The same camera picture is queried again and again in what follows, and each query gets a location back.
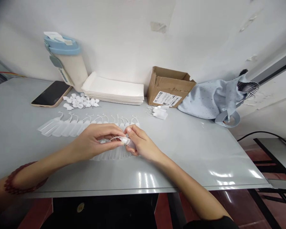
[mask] stack of white paper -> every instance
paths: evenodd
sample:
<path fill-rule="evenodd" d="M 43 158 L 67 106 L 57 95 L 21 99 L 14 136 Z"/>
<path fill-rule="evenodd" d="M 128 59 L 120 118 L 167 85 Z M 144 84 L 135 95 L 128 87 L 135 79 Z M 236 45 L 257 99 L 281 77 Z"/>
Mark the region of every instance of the stack of white paper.
<path fill-rule="evenodd" d="M 144 100 L 144 85 L 109 80 L 95 72 L 86 79 L 82 90 L 86 96 L 107 102 L 140 105 Z"/>

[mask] water bottle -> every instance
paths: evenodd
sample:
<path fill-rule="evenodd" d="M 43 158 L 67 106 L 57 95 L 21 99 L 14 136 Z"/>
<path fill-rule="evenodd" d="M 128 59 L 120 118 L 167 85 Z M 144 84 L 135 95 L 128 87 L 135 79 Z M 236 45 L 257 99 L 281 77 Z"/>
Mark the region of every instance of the water bottle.
<path fill-rule="evenodd" d="M 82 86 L 88 74 L 81 48 L 76 40 L 56 32 L 44 32 L 44 34 L 44 44 L 50 53 L 50 60 L 58 68 L 63 81 L 73 86 L 77 92 L 83 92 Z"/>

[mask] left hand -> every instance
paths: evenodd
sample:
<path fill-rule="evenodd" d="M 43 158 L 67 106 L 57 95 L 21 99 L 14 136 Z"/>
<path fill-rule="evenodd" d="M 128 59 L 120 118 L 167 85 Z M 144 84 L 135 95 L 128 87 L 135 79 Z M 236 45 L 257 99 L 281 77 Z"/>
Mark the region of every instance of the left hand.
<path fill-rule="evenodd" d="M 105 151 L 124 145 L 121 141 L 101 144 L 99 140 L 111 139 L 115 136 L 125 137 L 122 129 L 115 124 L 90 124 L 70 145 L 63 149 L 65 155 L 75 163 L 89 160 Z"/>

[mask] hand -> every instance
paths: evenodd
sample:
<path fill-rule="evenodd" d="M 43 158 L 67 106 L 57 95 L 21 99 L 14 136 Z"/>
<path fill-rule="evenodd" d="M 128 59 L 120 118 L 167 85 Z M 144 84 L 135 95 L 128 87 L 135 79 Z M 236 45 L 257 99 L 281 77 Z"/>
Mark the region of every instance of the hand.
<path fill-rule="evenodd" d="M 126 150 L 134 156 L 141 155 L 148 161 L 157 162 L 164 155 L 147 134 L 136 125 L 127 127 L 124 133 L 128 134 L 137 147 L 137 150 L 135 150 L 126 146 Z"/>
<path fill-rule="evenodd" d="M 99 140 L 111 139 L 115 136 L 126 135 L 115 124 L 90 124 L 70 145 L 63 151 L 71 163 L 89 160 L 96 155 L 124 145 L 121 141 L 112 141 L 101 144 Z"/>

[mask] sleeve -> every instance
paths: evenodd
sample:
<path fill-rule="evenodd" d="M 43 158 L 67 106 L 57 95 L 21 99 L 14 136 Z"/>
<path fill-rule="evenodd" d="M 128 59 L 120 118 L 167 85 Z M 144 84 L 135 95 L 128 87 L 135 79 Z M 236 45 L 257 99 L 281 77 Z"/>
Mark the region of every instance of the sleeve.
<path fill-rule="evenodd" d="M 236 223 L 229 218 L 224 216 L 221 219 L 216 220 L 195 220 L 187 223 L 183 229 L 239 229 Z"/>

